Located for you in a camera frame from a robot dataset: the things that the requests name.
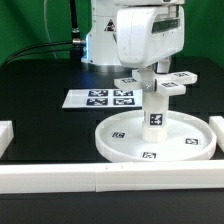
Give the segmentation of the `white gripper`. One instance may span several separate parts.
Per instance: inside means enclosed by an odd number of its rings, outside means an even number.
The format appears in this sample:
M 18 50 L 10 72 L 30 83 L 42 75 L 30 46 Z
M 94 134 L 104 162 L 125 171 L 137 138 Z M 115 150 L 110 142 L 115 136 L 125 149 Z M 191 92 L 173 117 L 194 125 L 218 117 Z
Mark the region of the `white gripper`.
M 156 90 L 155 72 L 170 70 L 173 54 L 184 45 L 184 10 L 181 6 L 125 7 L 118 11 L 118 58 L 122 66 L 139 70 L 144 92 Z

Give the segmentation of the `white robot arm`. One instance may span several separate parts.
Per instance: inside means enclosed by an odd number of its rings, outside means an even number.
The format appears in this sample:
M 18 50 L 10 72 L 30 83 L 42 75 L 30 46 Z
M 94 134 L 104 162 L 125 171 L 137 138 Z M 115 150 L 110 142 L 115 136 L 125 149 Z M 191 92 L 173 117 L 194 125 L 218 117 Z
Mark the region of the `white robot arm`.
M 185 0 L 91 0 L 92 25 L 85 37 L 85 67 L 100 72 L 138 69 L 121 88 L 154 91 L 154 74 L 169 71 L 169 57 L 184 45 Z

